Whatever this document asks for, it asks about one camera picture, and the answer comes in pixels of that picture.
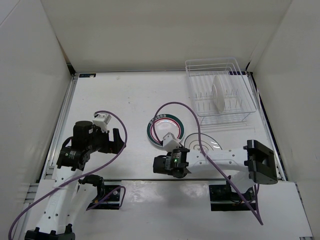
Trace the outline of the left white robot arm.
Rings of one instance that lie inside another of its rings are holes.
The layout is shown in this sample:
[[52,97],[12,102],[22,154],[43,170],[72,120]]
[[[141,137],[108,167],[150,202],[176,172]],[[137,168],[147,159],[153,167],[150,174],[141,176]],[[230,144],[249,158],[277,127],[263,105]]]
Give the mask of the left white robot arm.
[[74,240],[73,231],[77,218],[106,195],[104,179],[92,170],[83,173],[91,154],[114,154],[124,150],[126,140],[118,128],[109,137],[106,120],[78,121],[73,135],[62,144],[56,162],[56,174],[52,191],[36,200],[38,204],[48,199],[35,229],[27,230],[26,240]]

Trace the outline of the green red rimmed plate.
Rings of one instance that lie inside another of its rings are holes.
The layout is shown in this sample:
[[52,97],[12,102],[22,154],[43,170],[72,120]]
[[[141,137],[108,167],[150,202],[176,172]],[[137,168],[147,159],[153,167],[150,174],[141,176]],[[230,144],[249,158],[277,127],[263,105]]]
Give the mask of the green red rimmed plate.
[[146,128],[146,134],[152,144],[161,147],[160,141],[167,133],[172,133],[177,140],[185,135],[183,122],[172,114],[159,114],[152,118]]

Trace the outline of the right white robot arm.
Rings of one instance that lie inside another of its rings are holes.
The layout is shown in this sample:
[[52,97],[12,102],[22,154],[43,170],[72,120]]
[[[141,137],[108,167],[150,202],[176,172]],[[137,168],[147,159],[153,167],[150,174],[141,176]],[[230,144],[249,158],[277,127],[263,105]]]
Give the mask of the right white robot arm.
[[275,185],[278,183],[274,151],[257,140],[248,140],[246,145],[229,150],[202,152],[173,144],[166,148],[166,155],[154,158],[153,172],[177,179],[188,174],[218,171],[235,171],[224,193],[230,200],[238,199],[256,184]]

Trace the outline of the plain white plate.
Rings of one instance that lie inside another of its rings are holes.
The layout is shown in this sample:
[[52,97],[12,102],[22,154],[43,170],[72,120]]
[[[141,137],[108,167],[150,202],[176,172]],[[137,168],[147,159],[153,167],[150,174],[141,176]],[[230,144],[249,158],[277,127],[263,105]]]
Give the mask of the plain white plate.
[[212,97],[217,111],[225,111],[225,88],[219,75],[215,75],[212,83]]

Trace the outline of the white plate green motif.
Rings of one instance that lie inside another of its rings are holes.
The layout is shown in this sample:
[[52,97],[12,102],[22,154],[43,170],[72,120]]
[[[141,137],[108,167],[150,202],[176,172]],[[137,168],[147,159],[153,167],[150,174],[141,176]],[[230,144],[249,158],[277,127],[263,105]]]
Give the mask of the white plate green motif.
[[[220,151],[221,145],[211,136],[201,133],[201,144],[205,152],[208,151]],[[191,133],[184,140],[184,146],[190,150],[200,151],[199,134]]]

